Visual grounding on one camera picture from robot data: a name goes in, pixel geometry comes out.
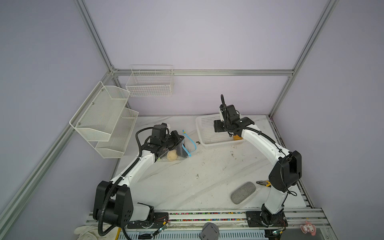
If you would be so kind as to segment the yellow-brown toy potato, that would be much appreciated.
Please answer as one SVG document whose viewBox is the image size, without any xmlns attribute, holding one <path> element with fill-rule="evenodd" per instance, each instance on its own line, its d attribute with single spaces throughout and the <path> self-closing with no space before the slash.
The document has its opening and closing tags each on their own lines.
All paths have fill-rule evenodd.
<svg viewBox="0 0 384 240">
<path fill-rule="evenodd" d="M 239 141 L 239 140 L 242 140 L 243 138 L 238 136 L 238 135 L 235 135 L 235 136 L 233 136 L 233 139 L 234 139 L 234 141 Z"/>
</svg>

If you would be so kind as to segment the cream toy potato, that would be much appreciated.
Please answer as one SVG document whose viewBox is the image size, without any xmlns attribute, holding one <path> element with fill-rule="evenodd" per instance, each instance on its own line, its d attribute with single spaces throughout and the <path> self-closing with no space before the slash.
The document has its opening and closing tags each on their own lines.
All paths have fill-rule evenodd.
<svg viewBox="0 0 384 240">
<path fill-rule="evenodd" d="M 176 161 L 178 158 L 179 158 L 179 156 L 178 156 L 176 150 L 172 150 L 172 151 L 169 151 L 169 152 L 167 153 L 167 160 L 168 160 L 169 162 Z"/>
</svg>

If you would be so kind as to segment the black toy avocado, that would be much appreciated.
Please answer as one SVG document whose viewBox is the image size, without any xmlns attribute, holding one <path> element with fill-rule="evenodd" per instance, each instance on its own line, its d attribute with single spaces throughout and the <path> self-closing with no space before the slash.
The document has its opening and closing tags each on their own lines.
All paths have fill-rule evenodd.
<svg viewBox="0 0 384 240">
<path fill-rule="evenodd" d="M 185 146 L 183 144 L 177 147 L 177 154 L 181 158 L 187 158 L 189 156 L 188 153 L 185 151 Z"/>
</svg>

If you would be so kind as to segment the clear zip bag blue zipper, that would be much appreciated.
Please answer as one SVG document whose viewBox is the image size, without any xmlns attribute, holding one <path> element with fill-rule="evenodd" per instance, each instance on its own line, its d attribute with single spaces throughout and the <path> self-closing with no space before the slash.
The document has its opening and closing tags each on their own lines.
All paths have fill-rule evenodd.
<svg viewBox="0 0 384 240">
<path fill-rule="evenodd" d="M 166 148 L 160 153 L 157 162 L 175 162 L 182 161 L 192 156 L 192 153 L 197 150 L 197 143 L 182 130 L 179 134 L 177 131 L 172 131 L 167 135 Z"/>
</svg>

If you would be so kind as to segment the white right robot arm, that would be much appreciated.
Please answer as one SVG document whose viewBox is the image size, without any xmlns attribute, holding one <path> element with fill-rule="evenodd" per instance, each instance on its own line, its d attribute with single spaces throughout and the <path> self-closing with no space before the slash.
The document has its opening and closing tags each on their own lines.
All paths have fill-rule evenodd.
<svg viewBox="0 0 384 240">
<path fill-rule="evenodd" d="M 255 122 L 248 117 L 241 117 L 234 105 L 220 105 L 219 120 L 214 121 L 216 133 L 227 132 L 229 136 L 239 136 L 256 147 L 272 164 L 268 181 L 271 190 L 262 204 L 260 216 L 256 222 L 264 227 L 271 227 L 283 217 L 285 201 L 289 195 L 297 196 L 292 187 L 302 177 L 302 156 L 297 151 L 289 151 L 263 133 Z"/>
</svg>

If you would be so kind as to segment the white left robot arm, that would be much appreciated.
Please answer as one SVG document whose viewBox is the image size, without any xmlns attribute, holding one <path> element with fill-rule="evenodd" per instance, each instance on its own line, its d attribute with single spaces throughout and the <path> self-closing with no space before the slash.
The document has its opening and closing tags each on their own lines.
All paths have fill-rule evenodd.
<svg viewBox="0 0 384 240">
<path fill-rule="evenodd" d="M 127 227 L 151 228 L 159 221 L 168 221 L 168 214 L 156 214 L 153 206 L 134 203 L 131 187 L 149 167 L 167 155 L 188 157 L 185 136 L 176 130 L 171 131 L 167 124 L 162 123 L 137 131 L 135 139 L 138 145 L 136 158 L 116 177 L 97 186 L 93 218 L 98 222 L 100 237 L 115 228 L 125 233 Z"/>
</svg>

